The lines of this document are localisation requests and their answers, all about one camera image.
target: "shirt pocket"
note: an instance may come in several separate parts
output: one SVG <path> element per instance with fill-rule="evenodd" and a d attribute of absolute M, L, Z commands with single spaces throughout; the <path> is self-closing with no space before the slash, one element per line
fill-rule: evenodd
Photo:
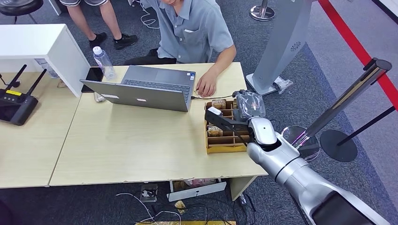
<path fill-rule="evenodd" d="M 200 30 L 184 30 L 185 43 L 196 45 L 203 43 L 204 35 Z"/>

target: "laptop keyboard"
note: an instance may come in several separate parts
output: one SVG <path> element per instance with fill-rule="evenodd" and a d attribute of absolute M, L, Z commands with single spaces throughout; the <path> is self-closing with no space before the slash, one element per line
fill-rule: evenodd
<path fill-rule="evenodd" d="M 127 79 L 124 80 L 123 84 L 144 87 L 144 88 L 158 88 L 158 89 L 164 89 L 164 90 L 182 91 L 184 94 L 185 102 L 188 101 L 190 87 L 186 86 L 186 85 L 147 82 L 147 81 L 136 81 L 136 80 L 127 80 Z"/>

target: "black sneaker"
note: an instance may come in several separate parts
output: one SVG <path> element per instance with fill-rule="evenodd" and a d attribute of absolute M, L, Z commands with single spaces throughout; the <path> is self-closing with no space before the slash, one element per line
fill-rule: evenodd
<path fill-rule="evenodd" d="M 122 34 L 122 38 L 119 40 L 113 39 L 114 47 L 116 50 L 121 50 L 127 46 L 133 45 L 138 41 L 138 37 L 136 35 L 127 35 Z"/>
<path fill-rule="evenodd" d="M 99 46 L 103 41 L 105 41 L 105 39 L 107 38 L 107 34 L 106 33 L 100 33 L 100 34 L 95 34 L 95 35 L 97 35 L 96 37 L 95 37 L 95 39 L 94 40 L 92 40 L 92 41 L 89 41 L 90 42 L 90 48 L 92 49 L 92 48 L 94 48 L 94 47 L 96 47 L 96 46 Z"/>

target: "red line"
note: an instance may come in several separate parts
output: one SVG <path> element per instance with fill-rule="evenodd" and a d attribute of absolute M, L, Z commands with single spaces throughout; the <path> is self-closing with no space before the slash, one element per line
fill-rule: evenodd
<path fill-rule="evenodd" d="M 361 45 L 359 40 L 355 37 L 350 28 L 345 24 L 344 20 L 332 6 L 329 0 L 319 0 L 319 4 L 328 15 L 329 19 L 332 21 L 337 31 L 346 41 L 348 46 L 361 61 L 363 65 L 366 65 L 371 57 L 365 48 Z M 398 111 L 398 90 L 394 87 L 394 84 L 388 78 L 386 74 L 383 74 L 378 80 L 379 85 L 383 89 L 384 93 L 387 95 L 388 99 Z"/>

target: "black pants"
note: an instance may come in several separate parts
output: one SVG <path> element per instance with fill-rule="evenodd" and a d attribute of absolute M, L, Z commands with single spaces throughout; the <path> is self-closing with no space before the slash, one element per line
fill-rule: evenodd
<path fill-rule="evenodd" d="M 157 65 L 157 64 L 175 64 L 177 59 L 159 58 L 158 49 L 151 49 L 144 57 L 136 57 L 124 62 L 124 65 Z"/>

